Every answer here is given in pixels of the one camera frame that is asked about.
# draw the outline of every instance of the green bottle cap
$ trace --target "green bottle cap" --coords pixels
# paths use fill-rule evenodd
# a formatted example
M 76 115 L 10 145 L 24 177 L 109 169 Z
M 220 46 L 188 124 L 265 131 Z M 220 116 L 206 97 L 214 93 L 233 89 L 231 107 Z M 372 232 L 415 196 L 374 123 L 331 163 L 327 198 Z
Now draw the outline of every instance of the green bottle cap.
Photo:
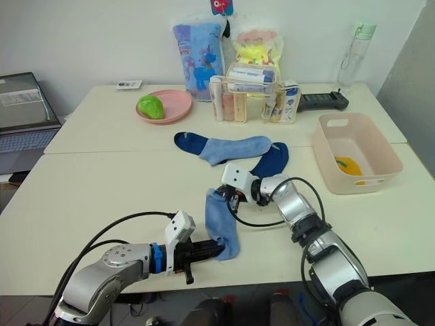
M 375 33 L 376 24 L 371 22 L 358 22 L 354 29 L 354 35 L 356 39 L 372 39 Z

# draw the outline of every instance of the yellow object in basket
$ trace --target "yellow object in basket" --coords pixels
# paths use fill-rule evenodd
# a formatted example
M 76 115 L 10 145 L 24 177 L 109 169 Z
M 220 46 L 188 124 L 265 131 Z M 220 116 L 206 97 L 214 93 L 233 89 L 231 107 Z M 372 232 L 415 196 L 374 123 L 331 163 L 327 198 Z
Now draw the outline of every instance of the yellow object in basket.
M 335 156 L 335 162 L 337 162 L 340 170 L 342 170 L 344 173 L 347 173 L 348 175 L 362 175 L 360 167 L 351 158 L 339 158 Z M 361 181 L 356 184 L 365 185 L 366 183 L 364 181 Z

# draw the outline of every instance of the laptop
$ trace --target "laptop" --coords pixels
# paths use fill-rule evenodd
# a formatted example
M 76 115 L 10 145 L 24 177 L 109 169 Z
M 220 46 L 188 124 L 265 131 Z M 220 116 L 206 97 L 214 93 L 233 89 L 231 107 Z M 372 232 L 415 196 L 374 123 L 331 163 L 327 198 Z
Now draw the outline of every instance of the laptop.
M 60 127 L 31 72 L 0 76 L 0 175 L 31 170 Z

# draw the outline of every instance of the laptop keyboard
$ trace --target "laptop keyboard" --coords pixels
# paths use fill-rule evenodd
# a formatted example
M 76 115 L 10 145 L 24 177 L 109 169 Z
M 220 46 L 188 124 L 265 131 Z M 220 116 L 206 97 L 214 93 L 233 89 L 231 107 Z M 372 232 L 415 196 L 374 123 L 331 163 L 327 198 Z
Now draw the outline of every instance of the laptop keyboard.
M 45 148 L 58 130 L 0 136 L 0 153 Z

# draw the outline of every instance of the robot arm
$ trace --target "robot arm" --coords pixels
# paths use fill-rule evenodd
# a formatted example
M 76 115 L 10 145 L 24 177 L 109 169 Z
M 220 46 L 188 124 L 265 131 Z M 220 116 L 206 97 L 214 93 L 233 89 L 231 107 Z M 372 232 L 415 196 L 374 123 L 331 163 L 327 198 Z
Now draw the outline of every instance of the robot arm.
M 225 167 L 222 183 L 265 206 L 276 203 L 307 253 L 309 275 L 319 295 L 338 311 L 343 326 L 411 326 L 409 318 L 383 295 L 370 289 L 367 274 L 352 250 L 319 218 L 286 175 L 259 179 L 236 164 Z
M 192 242 L 191 216 L 178 212 L 165 229 L 165 244 L 121 244 L 104 253 L 98 262 L 75 274 L 56 307 L 57 325 L 98 325 L 110 305 L 127 286 L 148 278 L 184 271 L 193 283 L 190 263 L 218 255 L 224 248 L 213 240 Z

